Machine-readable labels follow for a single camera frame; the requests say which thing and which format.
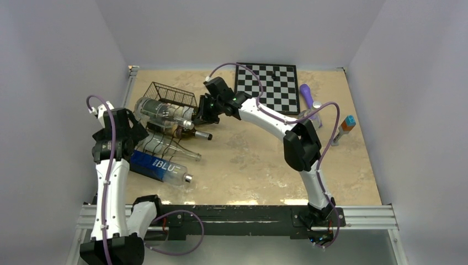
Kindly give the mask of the green bottle grey neck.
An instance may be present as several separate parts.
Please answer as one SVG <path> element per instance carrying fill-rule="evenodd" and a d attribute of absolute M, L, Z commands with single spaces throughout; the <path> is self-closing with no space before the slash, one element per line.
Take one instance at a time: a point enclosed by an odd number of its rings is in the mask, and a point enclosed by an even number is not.
<path fill-rule="evenodd" d="M 149 131 L 161 133 L 161 134 L 175 137 L 178 139 L 198 138 L 198 139 L 204 139 L 208 141 L 212 140 L 212 134 L 208 132 L 203 132 L 195 128 L 186 129 L 177 124 L 174 124 L 172 127 L 163 128 L 161 126 L 158 126 L 152 123 L 147 123 L 147 128 L 149 129 Z"/>

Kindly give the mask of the black wire wine rack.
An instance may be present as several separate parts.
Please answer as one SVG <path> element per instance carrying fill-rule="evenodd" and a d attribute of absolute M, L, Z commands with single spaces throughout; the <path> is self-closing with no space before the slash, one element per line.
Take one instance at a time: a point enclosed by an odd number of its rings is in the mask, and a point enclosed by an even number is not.
<path fill-rule="evenodd" d="M 198 107 L 195 95 L 192 92 L 188 92 L 182 89 L 178 89 L 175 87 L 167 86 L 165 84 L 152 82 L 143 95 L 143 97 L 152 98 L 164 103 L 175 104 L 180 106 L 189 106 L 189 107 Z M 149 131 L 147 128 L 147 124 L 141 122 L 145 128 L 148 130 L 148 133 L 155 133 L 153 131 Z"/>

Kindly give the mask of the clear wine bottle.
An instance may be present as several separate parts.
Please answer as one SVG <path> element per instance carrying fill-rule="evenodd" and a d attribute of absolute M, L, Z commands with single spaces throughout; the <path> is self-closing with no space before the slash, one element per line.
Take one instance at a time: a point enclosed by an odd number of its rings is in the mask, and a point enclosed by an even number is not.
<path fill-rule="evenodd" d="M 141 140 L 139 148 L 151 155 L 159 155 L 162 158 L 183 157 L 194 161 L 201 160 L 201 154 L 190 151 L 177 143 L 172 137 L 157 132 L 151 132 Z"/>

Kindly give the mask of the blue square bottle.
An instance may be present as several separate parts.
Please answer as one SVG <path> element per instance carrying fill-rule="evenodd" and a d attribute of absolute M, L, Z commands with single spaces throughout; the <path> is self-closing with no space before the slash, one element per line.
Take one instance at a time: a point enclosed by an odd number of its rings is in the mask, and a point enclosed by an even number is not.
<path fill-rule="evenodd" d="M 130 171 L 175 186 L 193 180 L 193 175 L 188 173 L 185 166 L 140 151 L 134 151 L 131 156 Z"/>

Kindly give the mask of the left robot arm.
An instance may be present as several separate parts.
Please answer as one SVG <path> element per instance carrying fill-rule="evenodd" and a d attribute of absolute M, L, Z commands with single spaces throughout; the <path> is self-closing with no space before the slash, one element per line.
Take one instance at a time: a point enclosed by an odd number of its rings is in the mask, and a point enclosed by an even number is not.
<path fill-rule="evenodd" d="M 125 186 L 135 145 L 148 134 L 128 109 L 106 103 L 91 114 L 103 127 L 93 134 L 97 208 L 90 241 L 80 245 L 79 255 L 87 264 L 143 264 L 145 235 L 150 225 L 163 222 L 164 210 L 157 195 L 146 195 L 127 216 Z"/>

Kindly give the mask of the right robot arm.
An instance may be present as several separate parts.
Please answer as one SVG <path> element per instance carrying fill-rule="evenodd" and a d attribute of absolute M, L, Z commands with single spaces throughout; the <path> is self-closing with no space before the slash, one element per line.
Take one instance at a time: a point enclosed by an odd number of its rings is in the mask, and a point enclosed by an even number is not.
<path fill-rule="evenodd" d="M 235 93 L 221 77 L 207 77 L 204 85 L 208 93 L 200 111 L 202 119 L 216 123 L 224 114 L 251 123 L 282 141 L 286 163 L 299 172 L 306 188 L 311 220 L 318 225 L 328 221 L 336 205 L 322 178 L 321 143 L 312 122 L 282 116 L 245 92 Z"/>

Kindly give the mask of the black white chessboard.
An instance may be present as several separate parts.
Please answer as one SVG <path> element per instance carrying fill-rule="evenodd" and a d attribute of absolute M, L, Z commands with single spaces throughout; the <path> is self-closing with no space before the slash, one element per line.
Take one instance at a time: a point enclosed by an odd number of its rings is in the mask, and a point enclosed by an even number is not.
<path fill-rule="evenodd" d="M 272 79 L 273 72 L 277 79 Z M 236 66 L 235 92 L 245 92 L 260 104 L 284 115 L 300 112 L 299 85 L 295 65 L 246 63 Z"/>

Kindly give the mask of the purple flashlight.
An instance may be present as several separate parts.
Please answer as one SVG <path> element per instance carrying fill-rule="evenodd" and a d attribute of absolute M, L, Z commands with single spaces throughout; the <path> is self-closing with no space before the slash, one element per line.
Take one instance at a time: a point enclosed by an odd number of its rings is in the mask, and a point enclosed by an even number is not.
<path fill-rule="evenodd" d="M 302 84 L 300 86 L 300 93 L 302 97 L 305 100 L 307 109 L 303 110 L 299 115 L 298 119 L 308 117 L 315 128 L 315 130 L 318 130 L 322 127 L 322 122 L 319 113 L 315 113 L 314 115 L 310 115 L 310 113 L 315 112 L 318 108 L 322 106 L 322 104 L 318 101 L 315 101 L 312 97 L 310 87 L 307 84 Z"/>

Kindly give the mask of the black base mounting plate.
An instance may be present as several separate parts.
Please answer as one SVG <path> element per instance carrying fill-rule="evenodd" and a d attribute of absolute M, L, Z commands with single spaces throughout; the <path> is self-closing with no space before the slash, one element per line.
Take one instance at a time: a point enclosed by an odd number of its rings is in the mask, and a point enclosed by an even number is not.
<path fill-rule="evenodd" d="M 345 227 L 342 208 L 314 213 L 307 205 L 163 205 L 170 216 L 154 221 L 147 239 L 167 232 L 169 240 L 189 235 L 285 236 L 328 242 L 337 227 Z"/>

